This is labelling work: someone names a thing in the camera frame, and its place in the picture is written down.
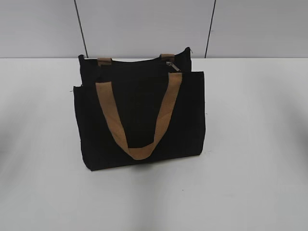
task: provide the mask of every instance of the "black tote bag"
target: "black tote bag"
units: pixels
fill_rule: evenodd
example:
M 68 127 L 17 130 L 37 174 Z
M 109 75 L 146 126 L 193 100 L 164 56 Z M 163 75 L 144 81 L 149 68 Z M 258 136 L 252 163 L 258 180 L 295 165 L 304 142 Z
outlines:
M 199 155 L 205 137 L 204 74 L 190 49 L 132 63 L 79 56 L 74 87 L 81 152 L 90 170 Z

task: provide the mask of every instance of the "zipper pull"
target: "zipper pull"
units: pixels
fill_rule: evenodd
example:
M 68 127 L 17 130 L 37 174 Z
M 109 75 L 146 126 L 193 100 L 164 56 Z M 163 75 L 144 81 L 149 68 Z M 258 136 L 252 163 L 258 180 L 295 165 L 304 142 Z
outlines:
M 172 62 L 166 62 L 166 64 L 167 64 L 168 66 L 173 67 L 176 71 L 181 71 L 181 70 L 180 70 L 180 69 L 178 69 L 178 67 L 177 67 L 177 66 L 175 66 Z

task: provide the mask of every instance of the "bag handle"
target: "bag handle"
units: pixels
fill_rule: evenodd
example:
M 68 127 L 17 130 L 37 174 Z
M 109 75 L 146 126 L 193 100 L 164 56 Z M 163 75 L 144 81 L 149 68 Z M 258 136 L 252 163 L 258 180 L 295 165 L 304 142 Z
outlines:
M 128 147 L 124 128 L 116 107 L 112 83 L 95 83 L 104 117 L 115 142 L 134 160 L 143 160 L 149 157 L 167 131 L 181 83 L 182 73 L 169 73 L 168 87 L 156 119 L 154 141 L 141 148 Z
M 160 54 L 159 57 L 162 61 L 169 61 L 172 63 L 175 61 L 174 54 Z M 112 58 L 97 58 L 97 65 L 112 65 Z
M 160 54 L 159 56 L 161 58 L 162 61 L 169 61 L 174 63 L 174 54 Z
M 111 65 L 112 64 L 112 58 L 97 58 L 97 65 Z

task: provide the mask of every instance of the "fabric strap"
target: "fabric strap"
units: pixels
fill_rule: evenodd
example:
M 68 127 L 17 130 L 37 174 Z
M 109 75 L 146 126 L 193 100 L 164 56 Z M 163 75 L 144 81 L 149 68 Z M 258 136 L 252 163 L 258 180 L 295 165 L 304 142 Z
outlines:
M 99 102 L 115 142 L 133 159 L 149 157 L 168 129 L 173 108 L 182 83 L 182 73 L 169 73 L 168 87 L 156 120 L 154 141 L 141 148 L 129 148 L 112 90 L 112 82 L 95 83 Z

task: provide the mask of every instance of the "gray wall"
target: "gray wall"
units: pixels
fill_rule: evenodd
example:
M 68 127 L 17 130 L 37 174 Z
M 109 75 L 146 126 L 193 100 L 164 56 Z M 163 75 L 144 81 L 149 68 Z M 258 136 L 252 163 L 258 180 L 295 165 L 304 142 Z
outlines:
M 90 57 L 205 55 L 214 0 L 77 0 Z M 217 0 L 207 57 L 308 57 L 307 0 Z M 0 0 L 0 58 L 85 53 L 73 0 Z

